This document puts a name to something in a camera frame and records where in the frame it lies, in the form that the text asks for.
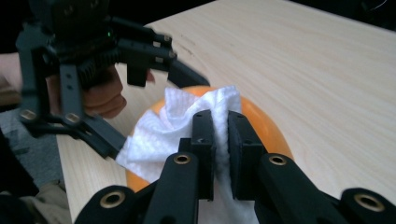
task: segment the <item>white wipe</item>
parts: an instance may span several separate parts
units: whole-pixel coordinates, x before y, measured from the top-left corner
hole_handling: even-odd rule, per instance
[[[180,138],[190,138],[192,116],[210,109],[216,142],[214,201],[199,202],[198,222],[205,224],[259,223],[253,202],[236,201],[231,192],[228,153],[228,111],[241,113],[239,91],[227,86],[197,97],[176,88],[166,88],[165,105],[159,116],[148,110],[137,122],[116,162],[149,183],[160,177],[166,158],[177,152]]]

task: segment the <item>human hand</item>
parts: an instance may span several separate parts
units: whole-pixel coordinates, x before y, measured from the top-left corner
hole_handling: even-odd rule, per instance
[[[127,102],[121,95],[122,83],[114,65],[100,74],[103,82],[83,91],[82,100],[88,115],[100,115],[105,119],[116,117]],[[154,76],[148,71],[147,81],[154,82]],[[51,113],[60,114],[60,80],[59,76],[47,77],[49,88],[49,104]]]
[[[16,91],[21,91],[22,76],[18,53],[0,54],[0,82],[4,80]],[[126,106],[126,100],[121,95],[122,84],[114,65],[103,71],[105,81],[83,91],[84,109],[89,115],[100,115],[106,119],[116,117]],[[46,78],[49,91],[49,106],[52,114],[61,114],[61,95],[59,76]],[[154,82],[154,76],[148,71],[147,81]]]

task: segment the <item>finger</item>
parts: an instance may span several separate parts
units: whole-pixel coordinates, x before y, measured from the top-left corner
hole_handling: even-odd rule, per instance
[[[102,113],[101,116],[105,119],[113,119],[122,111],[122,109],[125,106],[126,106],[126,101],[125,101],[124,105],[121,105],[120,107],[113,108],[112,110],[107,111],[106,113]]]
[[[51,114],[60,115],[61,112],[61,83],[59,76],[50,76],[46,78],[49,92],[49,109]]]
[[[84,91],[84,105],[94,107],[104,105],[122,92],[122,83],[114,66],[107,68],[102,76],[108,78],[106,82],[93,86]]]
[[[101,115],[108,113],[109,111],[123,109],[126,106],[125,98],[119,94],[110,101],[103,105],[85,107],[85,111],[89,115]]]
[[[154,82],[155,83],[155,78],[154,75],[152,75],[152,73],[148,70],[148,74],[146,76],[146,81],[147,82]]]

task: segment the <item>gray floor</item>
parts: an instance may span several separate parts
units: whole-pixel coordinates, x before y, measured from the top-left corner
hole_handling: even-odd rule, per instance
[[[55,135],[33,138],[18,121],[18,110],[0,113],[0,127],[17,159],[38,187],[52,180],[63,180]]]

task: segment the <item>wooden table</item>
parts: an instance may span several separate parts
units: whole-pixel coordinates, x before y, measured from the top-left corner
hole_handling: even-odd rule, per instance
[[[319,189],[396,203],[396,33],[279,0],[219,0],[149,26],[212,86],[235,85],[265,111]],[[124,83],[128,106],[109,121],[124,135],[172,86],[155,77],[145,89]],[[73,220],[99,189],[126,185],[125,170],[84,142],[58,143]]]

